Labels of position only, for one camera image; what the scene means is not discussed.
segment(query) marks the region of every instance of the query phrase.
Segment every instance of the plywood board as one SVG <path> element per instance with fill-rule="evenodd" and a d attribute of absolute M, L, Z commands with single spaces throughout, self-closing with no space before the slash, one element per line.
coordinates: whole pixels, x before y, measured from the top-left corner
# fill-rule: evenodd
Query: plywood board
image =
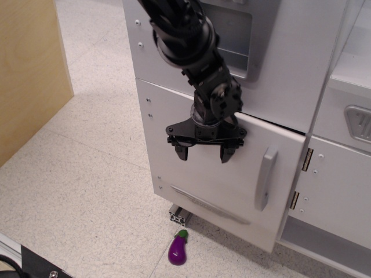
<path fill-rule="evenodd" d="M 72 96 L 54 0 L 1 0 L 0 166 Z"/>

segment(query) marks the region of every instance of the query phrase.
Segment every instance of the vent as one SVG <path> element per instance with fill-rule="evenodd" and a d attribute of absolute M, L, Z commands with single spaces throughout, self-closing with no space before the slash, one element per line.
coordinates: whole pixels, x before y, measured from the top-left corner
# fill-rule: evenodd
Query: vent
<path fill-rule="evenodd" d="M 350 105 L 344 114 L 351 137 L 371 143 L 371 110 Z"/>

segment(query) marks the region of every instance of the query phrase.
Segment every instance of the door hinge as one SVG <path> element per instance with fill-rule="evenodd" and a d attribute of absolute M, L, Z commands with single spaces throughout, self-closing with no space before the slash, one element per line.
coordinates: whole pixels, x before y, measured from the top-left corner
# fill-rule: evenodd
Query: door hinge
<path fill-rule="evenodd" d="M 292 210 L 295 209 L 297 198 L 299 197 L 299 194 L 300 194 L 299 192 L 295 191 L 294 197 L 292 198 L 292 201 L 291 201 L 290 209 L 292 209 Z"/>
<path fill-rule="evenodd" d="M 311 162 L 312 155 L 313 155 L 313 149 L 308 148 L 307 156 L 305 157 L 303 167 L 301 168 L 302 171 L 306 172 L 308 170 L 309 163 Z"/>

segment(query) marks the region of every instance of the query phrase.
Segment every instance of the cabinet door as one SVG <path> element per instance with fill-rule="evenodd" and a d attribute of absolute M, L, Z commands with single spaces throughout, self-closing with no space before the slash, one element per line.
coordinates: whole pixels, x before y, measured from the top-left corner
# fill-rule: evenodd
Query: cabinet door
<path fill-rule="evenodd" d="M 183 161 L 165 129 L 190 117 L 192 98 L 140 79 L 137 88 L 155 193 L 271 252 L 305 137 L 238 114 L 248 134 L 229 162 L 209 145 L 189 148 Z"/>
<path fill-rule="evenodd" d="M 290 216 L 371 249 L 371 156 L 318 137 Z"/>

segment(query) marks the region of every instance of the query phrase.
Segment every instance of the drawer handle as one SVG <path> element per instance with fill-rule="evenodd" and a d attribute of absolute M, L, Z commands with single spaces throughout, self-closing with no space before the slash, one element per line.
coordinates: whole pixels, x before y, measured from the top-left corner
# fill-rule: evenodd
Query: drawer handle
<path fill-rule="evenodd" d="M 203 207 L 209 211 L 211 211 L 212 213 L 215 213 L 217 214 L 218 216 L 220 217 L 223 217 L 223 218 L 228 218 L 228 219 L 231 219 L 237 223 L 240 223 L 240 224 L 243 224 L 243 225 L 250 225 L 251 222 L 237 216 L 237 215 L 234 215 L 228 211 L 225 211 L 224 209 L 222 208 L 219 208 L 217 206 L 215 206 L 214 204 L 210 204 L 209 202 L 205 201 L 205 200 L 202 200 L 192 194 L 189 194 L 188 192 L 174 186 L 174 185 L 171 185 L 171 187 L 179 194 L 182 194 L 183 196 L 189 198 L 193 203 L 199 205 L 200 207 Z"/>
<path fill-rule="evenodd" d="M 254 200 L 255 208 L 258 211 L 263 211 L 268 203 L 269 177 L 277 160 L 277 154 L 278 151 L 275 148 L 269 147 L 261 161 Z"/>

